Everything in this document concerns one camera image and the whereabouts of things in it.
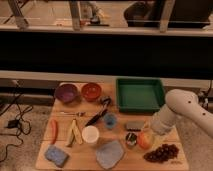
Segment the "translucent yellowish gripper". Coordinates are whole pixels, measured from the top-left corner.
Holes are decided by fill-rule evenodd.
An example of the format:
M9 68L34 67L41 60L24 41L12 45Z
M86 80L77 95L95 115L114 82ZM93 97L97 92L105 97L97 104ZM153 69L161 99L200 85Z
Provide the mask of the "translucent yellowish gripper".
M151 135L152 137L152 145L151 147L153 146L154 142L155 142L155 133L153 132L153 130L151 129L151 126L150 126L150 123L149 122L146 122L142 128L142 132L144 133L148 133Z

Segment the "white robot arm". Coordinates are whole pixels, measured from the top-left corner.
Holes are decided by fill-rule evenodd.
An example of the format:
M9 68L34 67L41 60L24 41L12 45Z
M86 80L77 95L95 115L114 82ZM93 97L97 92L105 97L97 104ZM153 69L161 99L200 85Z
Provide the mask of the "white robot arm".
M161 141L173 129L179 117L191 120L213 138L213 114L199 104L199 98L194 92L173 89L166 93L165 104L146 124L144 133L148 137L147 149Z

